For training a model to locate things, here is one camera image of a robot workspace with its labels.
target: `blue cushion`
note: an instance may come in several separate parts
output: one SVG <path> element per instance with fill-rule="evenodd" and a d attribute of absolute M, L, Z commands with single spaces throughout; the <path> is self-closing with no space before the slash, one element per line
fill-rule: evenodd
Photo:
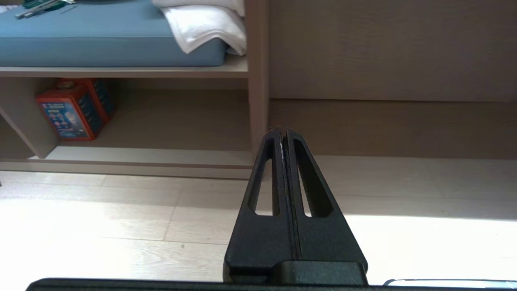
<path fill-rule="evenodd" d="M 150 0 L 79 0 L 17 20 L 0 14 L 0 66 L 220 66 L 227 48 L 213 39 L 190 54 L 178 46 Z"/>

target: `red box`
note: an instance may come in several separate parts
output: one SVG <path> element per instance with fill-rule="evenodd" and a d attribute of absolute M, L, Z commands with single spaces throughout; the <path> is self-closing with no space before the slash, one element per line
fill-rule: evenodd
<path fill-rule="evenodd" d="M 58 79 L 56 87 L 68 88 L 70 86 L 75 86 L 76 84 L 82 84 L 88 88 L 95 109 L 101 117 L 103 124 L 106 125 L 115 113 L 115 106 L 108 94 L 108 89 L 106 88 L 104 81 L 97 78 L 61 78 Z"/>
<path fill-rule="evenodd" d="M 102 128 L 102 120 L 83 85 L 48 90 L 36 101 L 62 140 L 93 140 Z"/>

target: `wooden floor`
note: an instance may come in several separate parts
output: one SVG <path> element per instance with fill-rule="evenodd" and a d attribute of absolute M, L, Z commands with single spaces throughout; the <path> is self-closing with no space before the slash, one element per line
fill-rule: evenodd
<path fill-rule="evenodd" d="M 371 284 L 517 280 L 516 160 L 316 159 Z M 0 180 L 0 290 L 8 291 L 45 277 L 221 281 L 247 185 L 7 171 Z M 264 214 L 270 181 L 261 192 Z"/>

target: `shelf compartment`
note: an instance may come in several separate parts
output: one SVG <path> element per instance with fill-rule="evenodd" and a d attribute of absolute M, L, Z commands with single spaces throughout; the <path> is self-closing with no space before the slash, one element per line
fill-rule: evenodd
<path fill-rule="evenodd" d="M 245 90 L 131 90 L 93 141 L 61 141 L 44 159 L 0 169 L 247 179 Z"/>
<path fill-rule="evenodd" d="M 248 61 L 227 55 L 217 67 L 0 67 L 0 77 L 247 78 Z"/>

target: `white towel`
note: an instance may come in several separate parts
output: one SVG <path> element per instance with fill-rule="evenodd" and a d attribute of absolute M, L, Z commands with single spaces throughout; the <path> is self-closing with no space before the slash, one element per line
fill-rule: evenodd
<path fill-rule="evenodd" d="M 230 53 L 246 54 L 246 27 L 234 11 L 205 5 L 189 5 L 160 8 L 167 18 L 172 33 L 185 52 L 190 53 L 216 37 L 224 40 L 232 49 Z"/>
<path fill-rule="evenodd" d="M 221 6 L 234 10 L 239 16 L 244 17 L 244 0 L 153 0 L 157 7 L 176 7 L 185 5 L 211 5 Z"/>
<path fill-rule="evenodd" d="M 18 5 L 0 5 L 0 13 L 7 12 L 8 10 L 15 9 Z"/>

